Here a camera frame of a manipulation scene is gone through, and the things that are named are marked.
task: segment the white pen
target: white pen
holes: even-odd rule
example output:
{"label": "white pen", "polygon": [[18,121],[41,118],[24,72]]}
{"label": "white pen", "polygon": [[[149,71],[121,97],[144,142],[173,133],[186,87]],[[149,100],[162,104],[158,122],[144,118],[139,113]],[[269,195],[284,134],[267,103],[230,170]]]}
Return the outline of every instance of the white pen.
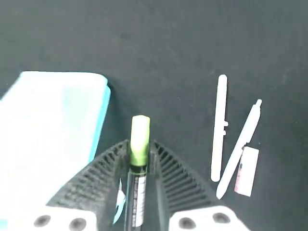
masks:
{"label": "white pen", "polygon": [[225,121],[226,98],[227,98],[227,76],[221,75],[218,78],[218,85],[217,85],[213,151],[212,151],[212,164],[211,164],[211,179],[214,182],[218,182],[220,179],[223,137],[224,135],[226,135],[225,126],[228,126],[228,122]]}
{"label": "white pen", "polygon": [[260,106],[262,100],[257,100],[250,110],[250,113],[247,117],[247,120],[244,124],[243,130],[239,136],[239,139],[236,142],[236,145],[232,151],[230,159],[227,163],[226,169],[223,172],[221,180],[218,184],[216,196],[218,199],[221,199],[225,192],[227,191],[230,180],[235,172],[236,166],[239,163],[242,155],[242,148],[251,141],[251,138],[256,130],[258,121],[260,119]]}

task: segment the eraser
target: eraser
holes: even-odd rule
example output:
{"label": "eraser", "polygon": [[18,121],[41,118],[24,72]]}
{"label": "eraser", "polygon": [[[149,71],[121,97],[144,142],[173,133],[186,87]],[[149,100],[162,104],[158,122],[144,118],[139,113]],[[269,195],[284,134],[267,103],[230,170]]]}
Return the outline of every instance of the eraser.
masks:
{"label": "eraser", "polygon": [[258,149],[244,147],[234,188],[234,191],[236,191],[238,194],[251,196],[258,155]]}

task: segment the dark background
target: dark background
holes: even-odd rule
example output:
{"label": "dark background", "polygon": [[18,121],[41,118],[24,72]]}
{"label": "dark background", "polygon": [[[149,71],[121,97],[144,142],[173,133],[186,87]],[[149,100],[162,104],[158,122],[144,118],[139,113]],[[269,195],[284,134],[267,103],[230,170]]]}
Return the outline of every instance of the dark background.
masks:
{"label": "dark background", "polygon": [[308,228],[307,0],[1,0],[0,89],[26,70],[89,71],[112,87],[98,152],[135,114],[210,182],[217,80],[228,76],[225,166],[251,106],[252,196],[224,202],[253,231]]}

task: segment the marker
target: marker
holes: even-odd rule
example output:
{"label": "marker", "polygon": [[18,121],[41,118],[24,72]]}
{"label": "marker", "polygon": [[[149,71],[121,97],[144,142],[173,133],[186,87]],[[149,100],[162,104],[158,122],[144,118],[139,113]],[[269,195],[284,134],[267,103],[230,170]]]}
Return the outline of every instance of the marker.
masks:
{"label": "marker", "polygon": [[131,123],[130,168],[128,172],[124,231],[141,231],[144,215],[150,118],[137,115]]}
{"label": "marker", "polygon": [[227,76],[221,75],[218,78],[218,85],[217,85],[213,152],[212,152],[212,165],[211,165],[211,179],[214,182],[218,182],[220,179],[223,137],[224,135],[226,135],[225,127],[228,126],[228,122],[225,121],[226,98],[227,98]]}
{"label": "marker", "polygon": [[257,100],[256,104],[254,104],[250,110],[250,113],[244,124],[243,130],[239,136],[239,139],[236,142],[236,145],[227,163],[226,169],[218,184],[216,191],[216,196],[218,199],[221,199],[225,194],[225,192],[227,191],[228,185],[235,172],[236,166],[240,161],[243,152],[242,148],[251,141],[251,138],[256,130],[261,114],[260,111],[261,103],[262,100]]}

